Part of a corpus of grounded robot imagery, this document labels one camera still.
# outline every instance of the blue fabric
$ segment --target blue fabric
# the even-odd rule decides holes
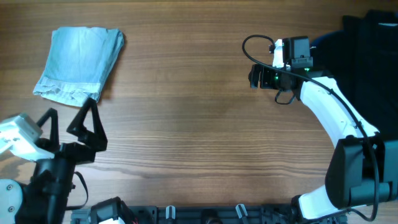
[[[98,101],[123,44],[119,29],[60,27],[33,94],[72,106]]]

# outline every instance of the folded garment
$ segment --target folded garment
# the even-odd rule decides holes
[[[119,29],[53,31],[49,57],[33,94],[72,106],[82,106],[88,97],[98,101],[123,44]]]

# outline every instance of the folded denim fabric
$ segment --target folded denim fabric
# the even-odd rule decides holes
[[[123,44],[119,29],[60,27],[33,94],[72,106],[98,101]]]

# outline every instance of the wooden table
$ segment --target wooden table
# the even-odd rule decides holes
[[[126,44],[99,102],[108,150],[76,169],[88,184],[87,205],[120,196],[160,207],[287,203],[321,186],[333,154],[328,135],[301,102],[277,105],[275,91],[250,89],[252,62],[241,43],[251,34],[314,39],[340,29],[342,15],[398,9],[393,1],[55,2],[0,5],[0,118],[25,111],[37,120],[53,107],[60,140],[76,141],[65,130],[78,108],[32,94],[51,33],[121,29]],[[271,63],[268,44],[253,40],[248,50]],[[0,157],[3,179],[27,182],[33,168]],[[85,199],[75,183],[70,204]],[[377,222],[396,222],[397,205],[381,205]]]

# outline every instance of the wood grain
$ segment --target wood grain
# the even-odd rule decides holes
[[[65,130],[78,109],[32,94],[51,33],[100,26],[125,35],[99,102],[108,150],[76,168],[88,205],[115,196],[129,205],[287,203],[321,186],[333,154],[326,132],[300,102],[277,105],[274,91],[249,88],[252,63],[241,42],[251,34],[314,39],[340,29],[342,15],[398,9],[394,1],[42,2],[55,3],[0,4],[1,119],[21,111],[38,119],[53,107],[60,140],[76,141]],[[270,62],[267,46],[248,42],[253,56]],[[33,168],[0,156],[3,179],[27,182]],[[82,201],[78,185],[70,204]],[[396,222],[396,207],[382,205],[377,223]]]

